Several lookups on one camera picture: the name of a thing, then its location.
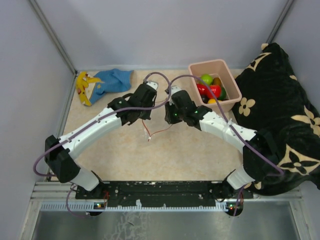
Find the red apple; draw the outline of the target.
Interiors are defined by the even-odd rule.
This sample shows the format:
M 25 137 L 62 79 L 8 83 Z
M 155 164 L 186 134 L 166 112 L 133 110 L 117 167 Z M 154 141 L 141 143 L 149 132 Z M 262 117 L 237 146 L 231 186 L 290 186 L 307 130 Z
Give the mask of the red apple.
M 214 96 L 218 99 L 221 94 L 221 87 L 219 85 L 210 85 L 209 88 L 210 90 L 208 91 L 207 96 L 210 99 L 213 99 Z

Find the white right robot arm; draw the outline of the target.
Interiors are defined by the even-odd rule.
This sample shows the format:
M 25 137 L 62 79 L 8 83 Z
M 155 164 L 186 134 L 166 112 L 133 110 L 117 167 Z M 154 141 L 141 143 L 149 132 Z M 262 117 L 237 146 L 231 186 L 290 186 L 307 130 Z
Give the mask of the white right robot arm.
M 165 121 L 174 125 L 185 122 L 199 131 L 212 134 L 234 146 L 242 154 L 242 165 L 224 180 L 223 192 L 235 198 L 241 188 L 266 177 L 278 177 L 284 171 L 277 166 L 278 149 L 270 132 L 242 127 L 212 109 L 196 106 L 186 90 L 173 86 L 167 91 L 170 100 L 165 104 Z

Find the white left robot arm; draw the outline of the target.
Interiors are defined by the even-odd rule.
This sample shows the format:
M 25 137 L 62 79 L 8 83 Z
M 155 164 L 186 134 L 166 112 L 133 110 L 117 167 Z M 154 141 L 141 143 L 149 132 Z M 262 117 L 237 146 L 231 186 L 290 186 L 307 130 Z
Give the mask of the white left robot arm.
M 60 183 L 73 183 L 97 199 L 104 186 L 98 176 L 79 164 L 76 158 L 103 135 L 133 124 L 138 119 L 149 119 L 155 105 L 158 83 L 147 81 L 129 93 L 112 100 L 96 117 L 71 133 L 59 138 L 50 136 L 45 141 L 45 162 Z

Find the pink plastic bin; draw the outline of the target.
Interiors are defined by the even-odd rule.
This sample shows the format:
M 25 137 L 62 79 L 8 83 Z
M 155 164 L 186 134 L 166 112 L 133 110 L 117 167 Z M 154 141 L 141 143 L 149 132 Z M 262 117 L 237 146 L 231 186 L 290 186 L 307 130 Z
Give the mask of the pink plastic bin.
M 232 73 L 226 62 L 215 59 L 192 63 L 188 66 L 189 73 L 204 80 L 208 87 L 195 78 L 191 78 L 191 90 L 193 100 L 197 105 L 204 105 L 219 113 L 216 100 L 222 110 L 227 113 L 242 99 L 242 94 L 236 84 Z

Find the green apple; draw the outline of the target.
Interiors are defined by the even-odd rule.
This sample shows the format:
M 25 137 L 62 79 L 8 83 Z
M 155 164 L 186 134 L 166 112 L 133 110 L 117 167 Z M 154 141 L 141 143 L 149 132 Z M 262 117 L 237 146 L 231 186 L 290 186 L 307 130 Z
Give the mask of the green apple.
M 210 86 L 213 83 L 213 77 L 209 74 L 203 74 L 200 76 L 201 81 L 199 81 L 200 84 L 207 84 Z

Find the clear zip bag orange zipper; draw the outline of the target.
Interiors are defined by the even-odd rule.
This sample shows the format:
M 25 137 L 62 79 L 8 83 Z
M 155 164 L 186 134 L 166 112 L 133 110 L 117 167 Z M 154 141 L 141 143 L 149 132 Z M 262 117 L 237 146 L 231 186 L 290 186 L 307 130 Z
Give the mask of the clear zip bag orange zipper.
M 151 120 L 141 120 L 145 141 L 149 143 L 153 137 L 169 130 L 173 125 L 164 121 L 165 106 L 151 112 Z

